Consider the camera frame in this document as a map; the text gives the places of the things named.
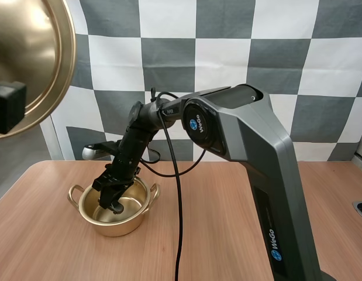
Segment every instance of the brass pot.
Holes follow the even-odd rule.
[[[73,199],[73,191],[77,189],[82,195],[77,203]],[[149,212],[160,195],[160,186],[153,184],[148,187],[140,178],[135,178],[120,198],[119,202],[124,210],[121,214],[114,214],[109,209],[99,206],[100,192],[92,186],[83,189],[76,185],[69,189],[68,200],[101,235],[118,237],[135,230],[143,221],[144,215]]]

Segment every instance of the black cable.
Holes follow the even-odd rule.
[[[139,161],[140,161],[143,165],[145,165],[145,166],[147,166],[146,163],[147,163],[147,164],[155,164],[155,163],[159,162],[159,161],[160,161],[160,158],[161,158],[160,152],[158,152],[158,151],[156,151],[156,150],[154,150],[154,149],[151,149],[151,148],[149,148],[149,147],[147,147],[147,149],[148,149],[149,151],[152,151],[153,153],[155,153],[155,154],[158,156],[158,158],[157,158],[155,161],[147,161],[147,160],[144,160],[143,158],[140,158]]]
[[[203,150],[202,154],[200,155],[199,159],[187,170],[184,170],[183,172],[180,173],[180,176],[190,172],[193,168],[196,167],[197,164],[199,164],[199,162],[202,160],[203,156],[205,154],[205,149]],[[152,173],[160,176],[160,177],[175,177],[175,174],[161,174],[157,171],[155,171],[154,169],[152,169],[150,166],[148,166],[146,163],[148,163],[148,161],[145,161],[144,159],[141,159],[140,162],[143,164],[144,167],[146,167],[147,169],[149,169]]]
[[[162,94],[165,94],[163,92],[159,93],[159,95],[157,96],[156,99],[156,103],[158,104],[160,97],[162,96]],[[175,154],[174,154],[174,150],[173,150],[173,145],[171,144],[170,141],[170,136],[168,133],[168,129],[165,125],[165,122],[163,120],[163,116],[161,114],[161,108],[158,111],[158,117],[160,118],[161,124],[163,126],[164,132],[165,132],[165,136],[167,138],[167,142],[168,142],[168,146],[169,146],[169,150],[170,150],[170,155],[171,155],[171,160],[173,162],[173,166],[174,166],[174,173],[175,173],[175,180],[177,181],[177,191],[178,191],[178,219],[180,221],[180,230],[179,230],[179,236],[178,236],[178,250],[177,250],[177,258],[175,260],[175,277],[174,280],[178,281],[178,272],[180,269],[180,259],[181,259],[181,251],[182,251],[182,238],[183,238],[183,216],[182,216],[182,192],[181,192],[181,180],[180,180],[180,174],[178,172],[178,166],[177,166],[177,161],[175,159]]]

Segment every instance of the robotic arm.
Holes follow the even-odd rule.
[[[274,280],[334,280],[319,267],[292,141],[272,112],[269,96],[248,85],[135,104],[120,142],[88,145],[83,151],[88,160],[115,156],[92,185],[101,192],[101,207],[123,211],[118,200],[162,128],[160,114],[167,127],[182,120],[197,145],[247,169]]]

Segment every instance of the checkered backdrop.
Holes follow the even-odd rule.
[[[120,139],[151,87],[181,96],[242,83],[270,94],[298,160],[352,158],[362,134],[362,0],[67,2],[77,65],[51,116],[65,159]],[[199,157],[179,121],[170,132],[178,160]],[[170,159],[163,132],[150,147]]]

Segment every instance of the wooden table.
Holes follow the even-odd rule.
[[[0,200],[0,280],[166,281],[174,278],[177,189],[145,168],[161,196],[143,224],[121,238],[97,235],[67,201],[106,162],[41,162]],[[180,163],[180,170],[190,163]],[[154,165],[172,173],[170,162]],[[322,270],[362,280],[362,172],[350,162],[299,163]],[[184,244],[180,280],[272,280],[247,174],[237,163],[200,163],[181,178]]]

